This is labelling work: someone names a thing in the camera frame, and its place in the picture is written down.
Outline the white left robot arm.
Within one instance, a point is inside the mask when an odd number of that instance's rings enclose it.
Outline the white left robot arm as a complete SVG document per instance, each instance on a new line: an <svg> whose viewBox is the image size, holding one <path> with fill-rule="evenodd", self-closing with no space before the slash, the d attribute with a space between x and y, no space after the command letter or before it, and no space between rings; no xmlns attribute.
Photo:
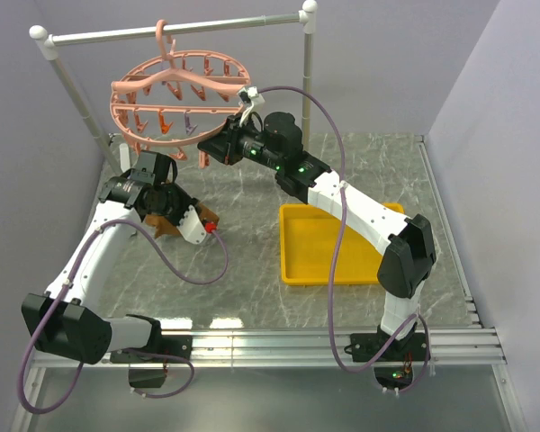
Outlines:
<svg viewBox="0 0 540 432"><path fill-rule="evenodd" d="M29 294L22 303L37 350L89 365L123 349L144 362L162 355L156 319L106 319L97 308L117 258L148 216L163 218L165 231L178 231L191 244L204 241L198 201L176 184L176 176L170 156L143 150L134 167L104 183L91 223L64 269L44 294Z"/></svg>

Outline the pink round clip hanger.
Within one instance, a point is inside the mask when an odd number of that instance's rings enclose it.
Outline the pink round clip hanger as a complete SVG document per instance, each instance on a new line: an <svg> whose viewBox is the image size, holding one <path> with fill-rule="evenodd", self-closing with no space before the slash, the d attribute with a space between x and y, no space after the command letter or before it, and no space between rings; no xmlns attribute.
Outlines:
<svg viewBox="0 0 540 432"><path fill-rule="evenodd" d="M164 34L167 21L156 23L158 55L111 83L109 109L125 143L138 155L143 150L173 149L169 156L186 160L185 148L221 131L222 126L196 128L185 134L184 113L241 115L244 106L238 91L251 86L251 77L235 58L207 49L176 48L172 35ZM161 133L158 112L173 122Z"/></svg>

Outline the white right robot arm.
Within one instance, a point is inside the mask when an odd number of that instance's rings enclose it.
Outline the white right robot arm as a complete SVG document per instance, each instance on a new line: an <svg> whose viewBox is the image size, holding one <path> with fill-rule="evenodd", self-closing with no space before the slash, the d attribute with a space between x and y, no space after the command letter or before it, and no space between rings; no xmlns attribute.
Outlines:
<svg viewBox="0 0 540 432"><path fill-rule="evenodd" d="M231 115L221 131L198 148L226 166L247 158L273 169L283 191L367 240L382 256L377 277L385 290L382 321L367 348L396 360L419 345L419 295L437 260L426 217L392 211L343 181L341 174L304 150L302 130L287 112L268 114L260 127Z"/></svg>

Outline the brown underwear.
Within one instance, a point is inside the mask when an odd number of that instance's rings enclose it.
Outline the brown underwear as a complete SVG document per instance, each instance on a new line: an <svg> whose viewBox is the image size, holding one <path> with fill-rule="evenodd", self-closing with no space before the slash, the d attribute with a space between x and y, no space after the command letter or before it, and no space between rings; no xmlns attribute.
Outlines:
<svg viewBox="0 0 540 432"><path fill-rule="evenodd" d="M197 203L197 212L202 222L213 222L217 224L220 217L211 209L206 207L202 202ZM154 229L154 238L158 239L161 236L181 237L178 227L170 223L165 217L157 215L148 215L144 219L144 223Z"/></svg>

